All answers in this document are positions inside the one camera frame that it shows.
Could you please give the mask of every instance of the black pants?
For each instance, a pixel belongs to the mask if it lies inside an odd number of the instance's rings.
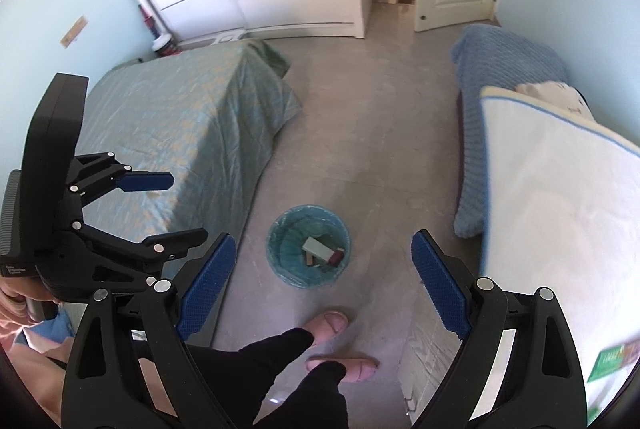
[[[323,362],[313,369],[279,408],[253,425],[276,377],[313,341],[311,333],[294,328],[239,351],[197,346],[189,346],[189,350],[209,388],[239,429],[348,429],[347,402],[338,392],[346,369],[338,362]],[[153,361],[146,343],[134,344],[140,359]]]

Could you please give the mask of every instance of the pink slipper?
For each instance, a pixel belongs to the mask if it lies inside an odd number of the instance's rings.
[[[344,332],[348,325],[349,320],[345,314],[336,312],[335,310],[328,310],[311,319],[303,326],[303,329],[311,332],[313,335],[314,343],[311,345],[311,348],[314,348],[321,343],[330,341],[339,333]]]
[[[306,361],[306,370],[311,371],[323,362],[340,362],[347,368],[347,374],[341,382],[364,382],[369,380],[378,369],[378,365],[369,359],[331,359],[315,357]]]

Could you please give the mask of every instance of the teal trash bin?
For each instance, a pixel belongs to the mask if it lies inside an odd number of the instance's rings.
[[[306,266],[302,245],[314,237],[332,250],[344,249],[335,268]],[[312,288],[334,281],[349,263],[351,240],[342,220],[319,205],[299,205],[276,220],[267,235],[267,259],[276,275],[298,288]]]

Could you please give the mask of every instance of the hand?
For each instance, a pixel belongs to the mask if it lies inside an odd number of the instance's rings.
[[[38,278],[0,277],[0,337],[37,324],[27,312],[27,298],[59,302]]]

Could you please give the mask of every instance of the green book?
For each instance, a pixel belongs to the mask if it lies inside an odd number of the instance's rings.
[[[598,417],[599,414],[600,414],[600,406],[599,405],[589,409],[587,411],[587,425],[591,425],[591,422],[596,420],[596,418]]]
[[[635,364],[639,355],[640,340],[616,346],[615,348],[603,349],[598,355],[596,363],[593,364],[593,369],[587,382],[606,377],[626,365]]]

